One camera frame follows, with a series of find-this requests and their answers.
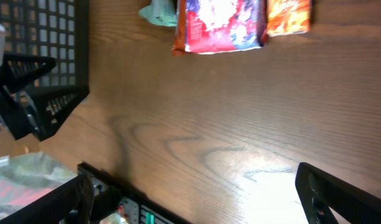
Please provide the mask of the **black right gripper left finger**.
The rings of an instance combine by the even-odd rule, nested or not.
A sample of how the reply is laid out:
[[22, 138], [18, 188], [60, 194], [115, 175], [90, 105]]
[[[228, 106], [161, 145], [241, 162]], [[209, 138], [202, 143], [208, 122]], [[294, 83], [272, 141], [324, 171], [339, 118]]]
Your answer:
[[28, 206], [0, 220], [0, 224], [89, 223], [94, 201], [93, 184], [81, 174]]

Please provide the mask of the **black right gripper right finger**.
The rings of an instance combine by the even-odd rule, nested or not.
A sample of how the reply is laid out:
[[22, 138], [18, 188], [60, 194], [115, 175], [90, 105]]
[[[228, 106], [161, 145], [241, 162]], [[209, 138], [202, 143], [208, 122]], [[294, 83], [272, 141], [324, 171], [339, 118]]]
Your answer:
[[309, 223], [335, 223], [335, 211], [349, 223], [381, 223], [381, 198], [302, 162], [296, 191]]

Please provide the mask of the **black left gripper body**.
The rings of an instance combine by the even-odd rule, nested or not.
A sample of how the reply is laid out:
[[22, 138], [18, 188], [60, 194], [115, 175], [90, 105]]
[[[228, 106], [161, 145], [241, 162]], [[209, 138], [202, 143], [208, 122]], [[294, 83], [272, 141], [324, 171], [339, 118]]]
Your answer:
[[11, 92], [21, 91], [30, 82], [41, 77], [41, 72], [33, 69], [23, 77], [15, 78], [9, 74], [10, 71], [10, 68], [0, 67], [0, 130], [2, 127], [7, 128], [15, 140], [28, 134], [41, 140], [39, 127], [32, 113], [11, 96]]

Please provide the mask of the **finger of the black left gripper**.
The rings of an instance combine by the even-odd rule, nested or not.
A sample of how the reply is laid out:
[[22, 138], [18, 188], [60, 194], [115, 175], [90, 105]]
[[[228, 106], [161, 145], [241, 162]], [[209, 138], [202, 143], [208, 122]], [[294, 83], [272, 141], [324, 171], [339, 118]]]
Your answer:
[[50, 86], [25, 91], [25, 114], [34, 136], [39, 141], [54, 136], [89, 93], [88, 86]]
[[16, 93], [51, 72], [56, 64], [53, 57], [4, 54], [1, 66], [2, 85], [11, 93]]

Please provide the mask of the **teal green snack packet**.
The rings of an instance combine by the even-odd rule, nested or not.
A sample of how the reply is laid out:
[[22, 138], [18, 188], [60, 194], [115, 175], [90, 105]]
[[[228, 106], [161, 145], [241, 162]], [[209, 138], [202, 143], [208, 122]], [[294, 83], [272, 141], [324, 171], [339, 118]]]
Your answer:
[[177, 2], [175, 0], [151, 0], [139, 10], [139, 15], [156, 26], [177, 26]]

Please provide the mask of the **pink purple snack bag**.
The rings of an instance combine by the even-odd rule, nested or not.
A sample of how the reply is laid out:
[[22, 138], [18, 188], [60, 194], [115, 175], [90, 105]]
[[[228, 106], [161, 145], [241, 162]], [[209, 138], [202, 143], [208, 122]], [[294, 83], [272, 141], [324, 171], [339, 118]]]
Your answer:
[[185, 52], [217, 54], [259, 49], [267, 40], [265, 0], [186, 1]]

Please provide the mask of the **orange tissue pack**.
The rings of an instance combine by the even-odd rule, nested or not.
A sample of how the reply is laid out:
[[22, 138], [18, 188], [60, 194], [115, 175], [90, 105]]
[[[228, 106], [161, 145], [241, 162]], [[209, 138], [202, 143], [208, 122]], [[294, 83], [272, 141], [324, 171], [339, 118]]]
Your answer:
[[310, 30], [311, 0], [268, 0], [267, 34], [303, 34]]

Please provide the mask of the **red brown snack packet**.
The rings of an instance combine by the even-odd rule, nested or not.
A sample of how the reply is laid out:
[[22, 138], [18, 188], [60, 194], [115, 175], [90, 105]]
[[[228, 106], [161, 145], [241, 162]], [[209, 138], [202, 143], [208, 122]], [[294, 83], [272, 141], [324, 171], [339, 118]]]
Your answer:
[[185, 53], [186, 43], [186, 0], [177, 1], [177, 28], [175, 31], [175, 40], [172, 47], [173, 55]]

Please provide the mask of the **grey plastic mesh basket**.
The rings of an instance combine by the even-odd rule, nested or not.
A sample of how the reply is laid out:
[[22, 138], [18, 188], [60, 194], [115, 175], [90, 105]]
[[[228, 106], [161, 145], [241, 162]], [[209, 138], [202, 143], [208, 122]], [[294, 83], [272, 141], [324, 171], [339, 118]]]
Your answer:
[[0, 0], [6, 52], [57, 62], [31, 88], [89, 84], [89, 11], [88, 0]]

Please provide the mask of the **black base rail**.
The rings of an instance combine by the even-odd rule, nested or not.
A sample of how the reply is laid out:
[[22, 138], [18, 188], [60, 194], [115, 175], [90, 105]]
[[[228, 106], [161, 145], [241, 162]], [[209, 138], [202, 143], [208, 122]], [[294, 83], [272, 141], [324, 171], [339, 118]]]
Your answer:
[[153, 202], [129, 182], [119, 180], [88, 163], [77, 166], [79, 174], [86, 174], [93, 184], [94, 202], [91, 223], [98, 223], [116, 212], [128, 223], [190, 224], [189, 221]]

